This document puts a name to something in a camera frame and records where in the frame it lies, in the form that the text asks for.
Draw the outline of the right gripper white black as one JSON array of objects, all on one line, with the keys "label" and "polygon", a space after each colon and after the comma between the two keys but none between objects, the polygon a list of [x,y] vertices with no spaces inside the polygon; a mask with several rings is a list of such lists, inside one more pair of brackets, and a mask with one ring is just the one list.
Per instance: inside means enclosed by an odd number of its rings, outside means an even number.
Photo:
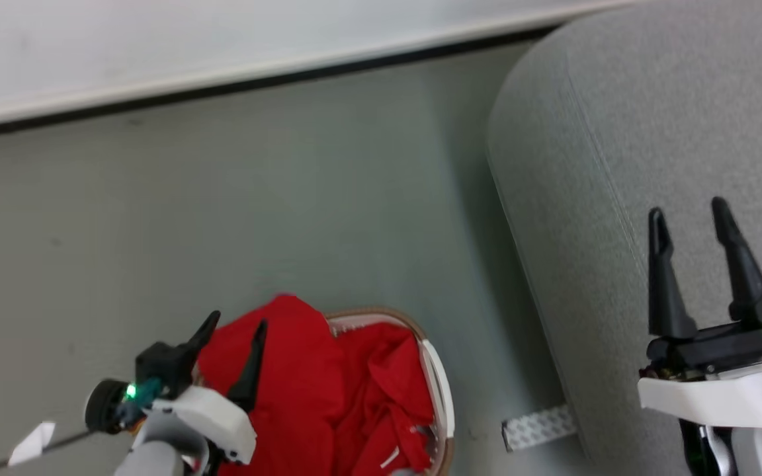
[{"label": "right gripper white black", "polygon": [[675,276],[665,214],[650,209],[648,332],[661,338],[648,345],[650,364],[639,372],[639,401],[644,409],[693,424],[762,428],[762,271],[728,202],[715,196],[711,208],[728,263],[728,311],[739,322],[698,332]]}]

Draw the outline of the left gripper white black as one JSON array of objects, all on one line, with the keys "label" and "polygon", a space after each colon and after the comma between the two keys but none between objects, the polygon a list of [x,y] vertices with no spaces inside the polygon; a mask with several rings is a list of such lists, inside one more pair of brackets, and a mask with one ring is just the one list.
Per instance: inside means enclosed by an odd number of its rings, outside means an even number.
[{"label": "left gripper white black", "polygon": [[85,404],[85,426],[112,436],[124,431],[135,440],[125,465],[219,465],[250,463],[257,435],[250,413],[258,385],[269,325],[263,319],[250,342],[241,375],[227,395],[194,385],[194,365],[211,340],[222,313],[212,311],[186,344],[157,342],[136,358],[136,383],[104,379]]}]

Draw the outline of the red clothing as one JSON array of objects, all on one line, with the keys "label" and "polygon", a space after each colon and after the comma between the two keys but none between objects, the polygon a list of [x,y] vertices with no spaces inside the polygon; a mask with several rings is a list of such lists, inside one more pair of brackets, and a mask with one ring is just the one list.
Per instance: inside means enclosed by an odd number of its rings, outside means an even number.
[{"label": "red clothing", "polygon": [[217,329],[200,353],[205,383],[221,394],[241,377],[251,341],[267,323],[251,463],[218,476],[390,476],[432,464],[435,410],[417,338],[394,323],[334,335],[323,313],[278,296]]}]

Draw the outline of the white laundry basket brown rim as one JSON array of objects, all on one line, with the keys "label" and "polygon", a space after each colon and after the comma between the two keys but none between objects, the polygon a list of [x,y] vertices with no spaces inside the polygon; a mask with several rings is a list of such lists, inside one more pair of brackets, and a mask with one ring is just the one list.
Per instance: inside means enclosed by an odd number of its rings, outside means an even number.
[{"label": "white laundry basket brown rim", "polygon": [[431,457],[431,466],[419,476],[448,476],[456,448],[456,409],[443,361],[418,322],[402,311],[381,305],[326,311],[323,316],[329,323],[332,334],[337,337],[375,323],[398,325],[410,329],[414,334],[433,405],[433,423],[427,433],[427,454]]}]

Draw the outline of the grey fabric sofa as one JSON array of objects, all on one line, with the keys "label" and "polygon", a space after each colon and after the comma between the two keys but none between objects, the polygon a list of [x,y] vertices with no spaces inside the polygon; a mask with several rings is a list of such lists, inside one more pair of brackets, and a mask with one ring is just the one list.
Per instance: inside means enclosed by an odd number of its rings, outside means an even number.
[{"label": "grey fabric sofa", "polygon": [[687,313],[728,323],[711,200],[762,269],[762,0],[654,0],[557,30],[506,78],[489,164],[581,445],[600,476],[690,476],[677,420],[641,409],[648,211]]}]

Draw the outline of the white paper tag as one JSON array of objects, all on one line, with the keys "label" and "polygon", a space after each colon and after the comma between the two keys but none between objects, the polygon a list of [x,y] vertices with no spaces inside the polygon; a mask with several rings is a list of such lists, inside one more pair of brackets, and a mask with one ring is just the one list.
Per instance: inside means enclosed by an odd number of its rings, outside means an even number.
[{"label": "white paper tag", "polygon": [[54,439],[56,423],[45,420],[40,422],[24,440],[18,443],[10,454],[7,466],[13,467],[32,459],[42,457],[46,447]]}]

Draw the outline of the white patterned tape strip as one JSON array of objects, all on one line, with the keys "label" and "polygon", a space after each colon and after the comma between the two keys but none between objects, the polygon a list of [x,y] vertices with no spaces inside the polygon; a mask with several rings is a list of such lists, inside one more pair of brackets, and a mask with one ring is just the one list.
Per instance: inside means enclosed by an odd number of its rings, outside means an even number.
[{"label": "white patterned tape strip", "polygon": [[501,425],[501,435],[507,453],[546,445],[575,434],[577,425],[567,404],[510,418]]}]

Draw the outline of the black baseboard strip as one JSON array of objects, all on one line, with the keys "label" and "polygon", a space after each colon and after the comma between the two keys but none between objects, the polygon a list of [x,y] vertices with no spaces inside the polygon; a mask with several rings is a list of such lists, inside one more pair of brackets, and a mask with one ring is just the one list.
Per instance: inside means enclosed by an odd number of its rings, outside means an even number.
[{"label": "black baseboard strip", "polygon": [[93,120],[115,114],[126,114],[127,112],[136,112],[139,110],[148,110],[149,108],[160,108],[160,106],[171,106],[184,102],[193,102],[194,100],[213,99],[214,97],[227,96],[232,94],[246,93],[246,91],[256,91],[280,87],[281,85],[290,85],[308,81],[317,81],[317,79],[327,79],[350,73],[362,73],[383,67],[397,67],[409,63],[426,62],[437,60],[438,58],[447,58],[450,56],[459,56],[469,54],[470,52],[479,52],[498,48],[499,46],[510,46],[520,44],[521,42],[532,42],[553,33],[562,22],[541,25],[536,28],[512,31],[510,33],[480,37],[473,40],[462,40],[441,46],[432,46],[432,48],[421,48],[410,52],[400,52],[399,54],[390,54],[377,58],[368,58],[354,62],[341,62],[325,67],[313,67],[291,73],[279,73],[256,79],[246,79],[223,85],[212,85],[200,89],[190,89],[186,91],[176,91],[176,93],[167,93],[163,95],[154,95],[143,97],[142,99],[122,100],[103,104],[99,106],[90,106],[90,108],[80,108],[65,112],[55,112],[55,114],[46,114],[42,116],[21,118],[21,120],[12,120],[0,123],[0,136],[7,134],[18,134],[27,132],[27,130],[36,130],[48,128],[51,126],[60,126],[83,120]]}]

